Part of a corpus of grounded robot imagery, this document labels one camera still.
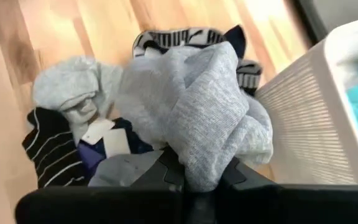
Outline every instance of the white plastic basket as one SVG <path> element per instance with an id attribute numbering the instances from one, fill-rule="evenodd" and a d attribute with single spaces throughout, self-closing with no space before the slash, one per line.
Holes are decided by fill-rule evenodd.
<path id="1" fill-rule="evenodd" d="M 256 93 L 273 124 L 275 181 L 358 184 L 358 21 L 333 30 Z"/>

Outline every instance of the pile of clothes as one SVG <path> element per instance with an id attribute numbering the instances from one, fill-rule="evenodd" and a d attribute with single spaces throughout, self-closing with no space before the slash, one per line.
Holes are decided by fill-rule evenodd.
<path id="1" fill-rule="evenodd" d="M 272 125 L 253 99 L 262 68 L 245 48 L 239 26 L 147 31 L 125 68 L 80 56 L 43 71 L 23 141 L 39 187 L 130 186 L 166 146 L 194 192 L 214 190 L 234 156 L 269 162 Z"/>

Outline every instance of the clothing tag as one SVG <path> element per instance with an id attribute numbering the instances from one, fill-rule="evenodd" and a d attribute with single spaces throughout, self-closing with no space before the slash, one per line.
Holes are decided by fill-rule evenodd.
<path id="1" fill-rule="evenodd" d="M 81 139 L 90 145 L 94 145 L 114 127 L 114 125 L 116 124 L 108 119 L 98 118 L 89 125 L 88 130 Z"/>
<path id="2" fill-rule="evenodd" d="M 103 136 L 104 151 L 106 157 L 112 157 L 119 154 L 130 154 L 127 134 L 124 128 L 109 130 Z"/>

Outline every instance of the wooden floor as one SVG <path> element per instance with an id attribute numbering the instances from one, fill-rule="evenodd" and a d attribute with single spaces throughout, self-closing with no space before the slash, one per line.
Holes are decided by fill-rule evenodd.
<path id="1" fill-rule="evenodd" d="M 307 46 L 285 0 L 0 0 L 0 223 L 14 223 L 35 174 L 21 141 L 39 71 L 72 55 L 125 65 L 147 29 L 240 24 L 268 82 Z"/>

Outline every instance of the black and white striped fabric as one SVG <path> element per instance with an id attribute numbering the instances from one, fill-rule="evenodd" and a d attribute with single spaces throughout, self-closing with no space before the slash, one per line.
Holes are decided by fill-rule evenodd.
<path id="1" fill-rule="evenodd" d="M 22 145 L 34 163 L 38 188 L 86 185 L 89 180 L 68 121 L 59 112 L 44 108 L 35 108 L 27 120 L 34 129 Z"/>
<path id="2" fill-rule="evenodd" d="M 156 57 L 172 47 L 185 45 L 205 48 L 223 41 L 229 41 L 239 57 L 237 66 L 239 87 L 254 96 L 259 85 L 262 67 L 255 61 L 242 59 L 246 48 L 246 38 L 240 26 L 233 27 L 225 34 L 210 28 L 145 31 L 136 38 L 132 54 L 133 57 Z"/>

